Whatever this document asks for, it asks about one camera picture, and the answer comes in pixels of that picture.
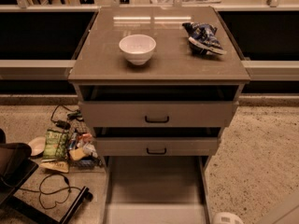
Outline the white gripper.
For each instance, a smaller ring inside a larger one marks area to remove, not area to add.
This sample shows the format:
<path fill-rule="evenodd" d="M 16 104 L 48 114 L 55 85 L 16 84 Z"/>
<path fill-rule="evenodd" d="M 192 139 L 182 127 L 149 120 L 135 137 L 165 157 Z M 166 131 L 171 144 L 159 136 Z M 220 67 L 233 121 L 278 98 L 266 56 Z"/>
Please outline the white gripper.
<path fill-rule="evenodd" d="M 219 212 L 213 217 L 212 224 L 244 224 L 244 222 L 235 214 Z"/>

